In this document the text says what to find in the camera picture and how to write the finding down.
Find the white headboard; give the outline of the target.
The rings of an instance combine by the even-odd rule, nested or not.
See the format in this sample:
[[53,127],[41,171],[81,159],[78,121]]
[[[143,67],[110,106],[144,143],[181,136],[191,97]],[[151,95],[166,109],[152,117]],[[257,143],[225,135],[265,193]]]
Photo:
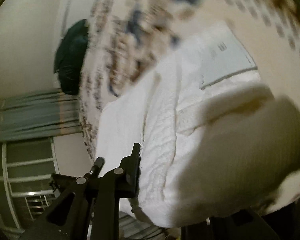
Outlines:
[[61,0],[55,26],[55,35],[63,37],[76,22],[88,19],[96,0]]

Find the window with white frame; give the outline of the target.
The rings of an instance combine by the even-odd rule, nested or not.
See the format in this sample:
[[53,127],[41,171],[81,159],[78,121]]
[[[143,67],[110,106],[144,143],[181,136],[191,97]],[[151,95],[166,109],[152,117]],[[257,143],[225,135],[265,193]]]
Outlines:
[[28,228],[55,200],[50,178],[58,171],[51,138],[0,142],[0,226]]

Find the white pants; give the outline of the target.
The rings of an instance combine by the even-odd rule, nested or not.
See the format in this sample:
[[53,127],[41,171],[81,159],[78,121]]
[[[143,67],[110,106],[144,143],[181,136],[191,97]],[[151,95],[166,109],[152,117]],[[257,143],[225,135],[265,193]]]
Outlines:
[[119,210],[162,227],[300,198],[300,111],[273,96],[223,23],[182,42],[100,116],[104,170],[141,146],[137,194]]

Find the floral bedspread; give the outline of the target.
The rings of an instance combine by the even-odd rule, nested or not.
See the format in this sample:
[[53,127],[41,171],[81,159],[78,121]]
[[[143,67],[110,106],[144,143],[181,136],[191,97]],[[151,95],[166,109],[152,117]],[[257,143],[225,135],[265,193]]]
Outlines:
[[189,38],[225,24],[273,96],[300,111],[298,0],[97,0],[81,72],[80,122],[96,159],[104,107]]

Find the dark green blanket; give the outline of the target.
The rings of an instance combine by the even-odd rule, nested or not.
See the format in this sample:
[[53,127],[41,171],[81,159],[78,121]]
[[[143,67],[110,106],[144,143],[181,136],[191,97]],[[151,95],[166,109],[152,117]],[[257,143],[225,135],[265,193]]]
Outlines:
[[55,54],[54,72],[63,93],[76,96],[79,93],[81,69],[88,47],[87,20],[71,26],[60,42]]

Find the green curtain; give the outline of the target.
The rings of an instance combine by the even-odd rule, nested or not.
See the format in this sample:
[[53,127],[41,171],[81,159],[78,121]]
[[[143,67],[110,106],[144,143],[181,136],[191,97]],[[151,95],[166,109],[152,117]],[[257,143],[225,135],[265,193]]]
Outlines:
[[79,133],[76,96],[53,89],[0,100],[0,142]]

